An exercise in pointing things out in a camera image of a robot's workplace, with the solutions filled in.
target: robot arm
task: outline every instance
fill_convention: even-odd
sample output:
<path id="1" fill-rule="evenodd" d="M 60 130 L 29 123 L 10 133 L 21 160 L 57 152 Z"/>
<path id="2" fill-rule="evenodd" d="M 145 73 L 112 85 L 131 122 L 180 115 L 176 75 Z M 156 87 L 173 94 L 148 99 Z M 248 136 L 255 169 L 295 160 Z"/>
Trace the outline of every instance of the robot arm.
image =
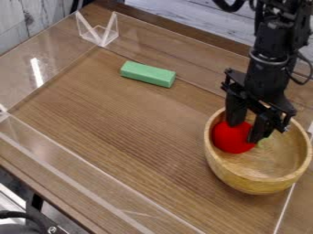
<path id="1" fill-rule="evenodd" d="M 223 0 L 214 0 L 227 12 L 236 11 L 244 0 L 235 0 L 228 5 Z M 288 81 L 303 85 L 311 78 L 311 64 L 299 52 L 307 45 L 310 36 L 310 0 L 248 0 L 255 10 L 255 43 L 250 50 L 247 73 L 227 69 L 226 80 L 220 88 L 226 91 L 226 121 L 236 126 L 246 119 L 247 110 L 255 115 L 255 122 L 247 142 L 256 143 L 276 129 L 287 131 L 295 109 L 284 97 Z M 310 67 L 305 81 L 293 77 L 297 59 Z"/>

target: wooden bowl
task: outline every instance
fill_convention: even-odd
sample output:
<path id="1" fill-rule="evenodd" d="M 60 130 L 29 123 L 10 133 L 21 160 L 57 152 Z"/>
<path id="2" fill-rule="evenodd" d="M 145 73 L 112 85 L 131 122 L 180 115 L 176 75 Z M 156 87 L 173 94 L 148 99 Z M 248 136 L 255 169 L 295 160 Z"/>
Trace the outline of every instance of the wooden bowl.
<path id="1" fill-rule="evenodd" d="M 247 122 L 254 121 L 248 113 Z M 211 142 L 211 129 L 224 120 L 224 109 L 210 117 L 204 129 L 206 160 L 218 178 L 247 194 L 275 193 L 298 180 L 311 160 L 311 145 L 299 123 L 291 120 L 290 130 L 274 131 L 243 154 L 228 154 Z"/>

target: red ball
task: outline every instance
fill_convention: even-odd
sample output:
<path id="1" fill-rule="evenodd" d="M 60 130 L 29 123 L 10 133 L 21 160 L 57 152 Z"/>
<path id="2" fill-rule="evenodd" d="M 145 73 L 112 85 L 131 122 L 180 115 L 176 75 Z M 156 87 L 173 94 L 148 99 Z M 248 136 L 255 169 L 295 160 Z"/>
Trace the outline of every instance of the red ball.
<path id="1" fill-rule="evenodd" d="M 247 143 L 250 127 L 251 125 L 247 122 L 242 122 L 235 127 L 230 127 L 227 122 L 219 122 L 211 132 L 212 144 L 231 154 L 246 152 L 255 145 Z"/>

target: green sponge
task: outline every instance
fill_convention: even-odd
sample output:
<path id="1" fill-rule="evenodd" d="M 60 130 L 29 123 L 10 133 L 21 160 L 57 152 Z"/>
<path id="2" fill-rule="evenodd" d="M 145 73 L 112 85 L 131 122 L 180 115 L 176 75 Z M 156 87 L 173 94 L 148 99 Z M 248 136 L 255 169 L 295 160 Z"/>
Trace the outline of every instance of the green sponge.
<path id="1" fill-rule="evenodd" d="M 120 75 L 125 78 L 171 88 L 176 73 L 167 69 L 157 69 L 140 63 L 127 61 L 120 68 Z"/>

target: bowl rim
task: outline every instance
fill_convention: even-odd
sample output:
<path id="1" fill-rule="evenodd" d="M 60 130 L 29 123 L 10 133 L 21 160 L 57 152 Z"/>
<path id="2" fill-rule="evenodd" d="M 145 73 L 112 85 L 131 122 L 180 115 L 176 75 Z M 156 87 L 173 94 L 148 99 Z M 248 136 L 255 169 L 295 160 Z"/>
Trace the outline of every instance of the bowl rim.
<path id="1" fill-rule="evenodd" d="M 310 160 L 311 160 L 311 144 L 305 132 L 305 129 L 302 128 L 301 124 L 291 118 L 291 124 L 294 124 L 295 128 L 299 130 L 302 136 L 305 137 L 305 141 L 306 141 L 306 159 L 303 160 L 302 164 L 299 165 L 298 169 L 295 171 L 293 171 L 290 174 L 282 176 L 282 177 L 276 177 L 276 178 L 259 178 L 255 176 L 248 176 L 248 175 L 240 175 L 236 173 L 236 171 L 231 170 L 230 167 L 226 164 L 220 163 L 220 157 L 218 156 L 218 154 L 215 153 L 214 150 L 214 144 L 210 141 L 210 134 L 207 134 L 208 132 L 208 128 L 210 128 L 210 124 L 212 123 L 212 121 L 215 120 L 215 118 L 224 112 L 224 108 L 220 108 L 219 110 L 215 111 L 215 113 L 211 115 L 211 117 L 208 118 L 207 122 L 206 122 L 206 128 L 204 128 L 204 147 L 210 152 L 210 156 L 214 157 L 214 160 L 218 162 L 218 164 L 228 171 L 231 172 L 235 176 L 255 181 L 255 182 L 267 182 L 267 183 L 275 183 L 275 182 L 282 182 L 282 181 L 287 181 L 287 180 L 293 180 L 295 177 L 298 177 L 305 170 L 307 169 Z"/>

